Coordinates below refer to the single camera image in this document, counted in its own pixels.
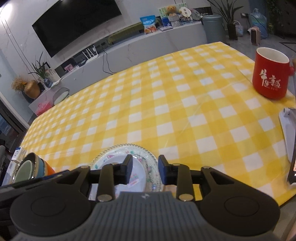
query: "trash can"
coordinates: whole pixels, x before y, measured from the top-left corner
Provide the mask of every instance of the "trash can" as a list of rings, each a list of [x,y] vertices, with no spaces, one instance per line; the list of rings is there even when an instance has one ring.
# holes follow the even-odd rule
[[[223,18],[221,15],[204,15],[202,17],[205,34],[208,43],[223,42],[226,43],[226,34]]]

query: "blue vase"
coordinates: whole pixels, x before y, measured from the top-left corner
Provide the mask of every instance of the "blue vase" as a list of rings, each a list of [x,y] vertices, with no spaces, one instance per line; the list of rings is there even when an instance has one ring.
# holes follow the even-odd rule
[[[50,80],[50,78],[45,78],[44,84],[47,88],[50,88],[52,86],[52,81]]]

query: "tablecloth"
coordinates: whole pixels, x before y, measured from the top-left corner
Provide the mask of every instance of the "tablecloth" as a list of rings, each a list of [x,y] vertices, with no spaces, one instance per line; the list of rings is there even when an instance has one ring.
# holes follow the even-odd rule
[[[280,101],[259,95],[253,68],[221,42],[158,57],[54,106],[34,120],[21,146],[61,171],[134,143],[169,163],[214,167],[281,205],[296,191],[286,183],[290,163],[278,113],[295,99],[289,92]]]

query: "wall socket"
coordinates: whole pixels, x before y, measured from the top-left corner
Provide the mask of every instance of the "wall socket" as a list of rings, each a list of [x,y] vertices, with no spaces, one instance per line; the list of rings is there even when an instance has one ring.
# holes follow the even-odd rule
[[[249,14],[248,13],[242,13],[241,12],[241,18],[248,18]]]

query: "screw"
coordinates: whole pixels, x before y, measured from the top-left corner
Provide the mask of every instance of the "screw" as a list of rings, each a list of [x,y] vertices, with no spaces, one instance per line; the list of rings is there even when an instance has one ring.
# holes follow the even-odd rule
[[[181,195],[179,196],[179,199],[180,199],[181,201],[183,201],[183,202],[188,202],[188,201],[191,201],[191,200],[193,199],[193,196],[192,196],[191,194],[187,194],[187,193],[185,193],[185,194],[181,194]]]
[[[111,200],[112,200],[112,197],[108,194],[102,194],[102,195],[98,196],[98,201],[100,201],[100,202],[108,202]]]

